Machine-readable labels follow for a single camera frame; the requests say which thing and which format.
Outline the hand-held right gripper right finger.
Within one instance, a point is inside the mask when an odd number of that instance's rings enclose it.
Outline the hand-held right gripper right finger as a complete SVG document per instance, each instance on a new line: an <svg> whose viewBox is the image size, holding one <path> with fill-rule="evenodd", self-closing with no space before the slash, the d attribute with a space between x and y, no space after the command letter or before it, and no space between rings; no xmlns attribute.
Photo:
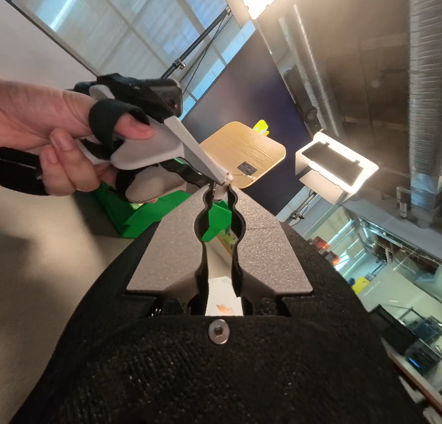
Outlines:
<svg viewBox="0 0 442 424"><path fill-rule="evenodd" d="M307 295L312 285L279 220L235 186L229 186L233 246L232 284L238 297Z"/></svg>

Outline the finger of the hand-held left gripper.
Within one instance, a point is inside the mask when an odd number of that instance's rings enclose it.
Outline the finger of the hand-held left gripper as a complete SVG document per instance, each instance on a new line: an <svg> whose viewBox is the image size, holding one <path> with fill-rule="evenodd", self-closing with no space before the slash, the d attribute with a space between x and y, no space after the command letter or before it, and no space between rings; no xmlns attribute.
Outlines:
<svg viewBox="0 0 442 424"><path fill-rule="evenodd" d="M164 120L164 125L182 142L184 149L182 158L197 172L203 174L205 177L219 185L230 184L233 176L206 154L177 117L172 116L166 118Z"/></svg>

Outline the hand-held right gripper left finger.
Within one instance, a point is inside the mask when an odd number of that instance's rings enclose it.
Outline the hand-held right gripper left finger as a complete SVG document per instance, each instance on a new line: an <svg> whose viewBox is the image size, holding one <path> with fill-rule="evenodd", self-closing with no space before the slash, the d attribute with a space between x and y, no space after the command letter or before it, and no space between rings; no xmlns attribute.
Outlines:
<svg viewBox="0 0 442 424"><path fill-rule="evenodd" d="M203 261L203 245L196 222L207 213L205 185L168 213L158 225L127 291L153 294L188 303L198 293L196 272Z"/></svg>

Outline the green plastic bin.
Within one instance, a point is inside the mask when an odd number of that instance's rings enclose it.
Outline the green plastic bin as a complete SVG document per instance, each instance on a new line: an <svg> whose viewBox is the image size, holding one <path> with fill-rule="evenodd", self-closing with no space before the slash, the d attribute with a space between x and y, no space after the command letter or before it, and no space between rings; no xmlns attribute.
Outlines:
<svg viewBox="0 0 442 424"><path fill-rule="evenodd" d="M117 232L123 238L137 238L153 222L158 222L175 207L190 197L178 190L159 198L154 203L136 204L120 199L107 184L92 192L107 213ZM228 203L215 202L209 211L209 228L202 236L204 242L213 240L219 233L229 228L232 212Z"/></svg>

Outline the person's left hand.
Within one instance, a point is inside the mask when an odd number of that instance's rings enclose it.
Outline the person's left hand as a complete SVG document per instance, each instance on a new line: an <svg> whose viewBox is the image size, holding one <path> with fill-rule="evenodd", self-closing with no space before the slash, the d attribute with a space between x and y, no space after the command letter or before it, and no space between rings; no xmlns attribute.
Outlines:
<svg viewBox="0 0 442 424"><path fill-rule="evenodd" d="M45 191L67 196L115 186L118 169L93 165L76 139L91 135L89 112L96 100L73 91L1 79L0 144L38 154Z"/></svg>

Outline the black light stand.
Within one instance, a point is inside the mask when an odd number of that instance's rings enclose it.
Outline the black light stand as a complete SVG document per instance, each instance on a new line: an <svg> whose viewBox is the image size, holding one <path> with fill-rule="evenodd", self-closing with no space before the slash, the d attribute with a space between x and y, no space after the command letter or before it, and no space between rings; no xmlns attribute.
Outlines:
<svg viewBox="0 0 442 424"><path fill-rule="evenodd" d="M287 218L286 221L290 223L290 222L299 222L303 220L305 218L304 215L306 214L310 203L315 199L317 195L318 194L315 191L310 190L307 198L301 203L300 206L298 206L298 208L296 208L290 214L290 216Z"/></svg>
<svg viewBox="0 0 442 424"><path fill-rule="evenodd" d="M231 8L229 6L226 6L225 9L218 15L218 17L215 18L213 22L202 32L202 34L200 34L196 38L196 40L194 40L191 45L174 60L172 65L162 74L161 79L169 78L172 73L174 73L178 69L183 70L186 67L186 58L191 55L191 53L200 45L200 43L206 40L206 38L209 38L209 42L205 46L205 49L203 50L203 55L201 56L201 58L203 58L212 43L214 42L215 38L220 33L222 26L228 22L231 15Z"/></svg>

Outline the tilting wooden table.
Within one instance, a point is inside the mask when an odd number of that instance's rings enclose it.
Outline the tilting wooden table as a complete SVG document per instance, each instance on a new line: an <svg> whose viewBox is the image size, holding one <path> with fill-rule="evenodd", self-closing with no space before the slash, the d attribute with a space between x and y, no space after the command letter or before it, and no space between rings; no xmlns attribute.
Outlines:
<svg viewBox="0 0 442 424"><path fill-rule="evenodd" d="M285 159L285 147L240 122L231 122L200 143L202 150L245 189Z"/></svg>

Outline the yellow printed toy box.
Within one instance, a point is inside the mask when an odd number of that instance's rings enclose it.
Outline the yellow printed toy box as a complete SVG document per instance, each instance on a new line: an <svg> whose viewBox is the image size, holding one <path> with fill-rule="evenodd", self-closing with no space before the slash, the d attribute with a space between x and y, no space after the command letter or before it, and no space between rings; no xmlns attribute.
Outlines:
<svg viewBox="0 0 442 424"><path fill-rule="evenodd" d="M231 226L221 230L217 235L216 239L224 248L224 250L230 255L233 256L234 246L238 242L238 236L233 232Z"/></svg>

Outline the white instruction booklet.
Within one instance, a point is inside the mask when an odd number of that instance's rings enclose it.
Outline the white instruction booklet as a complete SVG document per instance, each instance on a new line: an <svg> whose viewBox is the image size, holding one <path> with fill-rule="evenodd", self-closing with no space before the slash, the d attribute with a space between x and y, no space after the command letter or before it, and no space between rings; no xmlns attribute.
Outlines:
<svg viewBox="0 0 442 424"><path fill-rule="evenodd" d="M240 297L236 297L229 277L210 278L206 316L243 316Z"/></svg>

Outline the large dark display screen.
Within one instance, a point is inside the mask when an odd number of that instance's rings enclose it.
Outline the large dark display screen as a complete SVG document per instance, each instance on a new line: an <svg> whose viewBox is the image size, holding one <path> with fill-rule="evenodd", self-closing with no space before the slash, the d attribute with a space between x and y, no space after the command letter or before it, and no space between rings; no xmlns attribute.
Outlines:
<svg viewBox="0 0 442 424"><path fill-rule="evenodd" d="M227 123L253 128L260 120L268 124L270 138L285 147L286 157L245 193L276 216L303 187L295 175L295 153L312 137L256 30L185 115L183 124L202 142Z"/></svg>

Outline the large window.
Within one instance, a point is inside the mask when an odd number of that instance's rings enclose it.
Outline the large window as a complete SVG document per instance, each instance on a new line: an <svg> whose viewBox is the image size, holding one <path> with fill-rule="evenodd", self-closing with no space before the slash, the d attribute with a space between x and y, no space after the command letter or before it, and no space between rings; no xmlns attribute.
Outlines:
<svg viewBox="0 0 442 424"><path fill-rule="evenodd" d="M41 26L94 74L158 78L179 59L171 77L184 91L185 116L255 31L233 16L215 25L225 0L6 0Z"/></svg>

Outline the black video bar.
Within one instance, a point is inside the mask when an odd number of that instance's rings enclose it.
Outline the black video bar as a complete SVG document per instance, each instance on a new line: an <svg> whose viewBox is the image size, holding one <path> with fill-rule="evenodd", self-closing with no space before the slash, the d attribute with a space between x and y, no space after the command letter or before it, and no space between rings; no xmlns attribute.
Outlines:
<svg viewBox="0 0 442 424"><path fill-rule="evenodd" d="M307 123L316 121L317 108L312 104L298 67L294 65L286 70L283 78L303 120Z"/></svg>

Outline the slim silver ventilation duct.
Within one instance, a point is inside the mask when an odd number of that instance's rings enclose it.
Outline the slim silver ventilation duct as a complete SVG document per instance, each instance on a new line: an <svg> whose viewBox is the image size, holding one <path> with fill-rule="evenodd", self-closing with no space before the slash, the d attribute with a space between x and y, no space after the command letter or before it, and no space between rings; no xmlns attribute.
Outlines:
<svg viewBox="0 0 442 424"><path fill-rule="evenodd" d="M310 42L307 26L299 5L294 3L288 12L279 18L283 36L291 55L301 73L312 104L317 108L317 120L307 123L311 132L323 130L338 140L346 138L343 118L331 90L323 61L317 57Z"/></svg>

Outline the wide silver ventilation duct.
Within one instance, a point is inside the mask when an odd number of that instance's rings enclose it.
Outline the wide silver ventilation duct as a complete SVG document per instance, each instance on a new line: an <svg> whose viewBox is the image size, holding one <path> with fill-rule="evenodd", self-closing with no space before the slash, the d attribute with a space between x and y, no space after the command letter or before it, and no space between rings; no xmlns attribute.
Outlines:
<svg viewBox="0 0 442 424"><path fill-rule="evenodd" d="M409 0L408 74L412 214L428 228L441 211L442 0Z"/></svg>

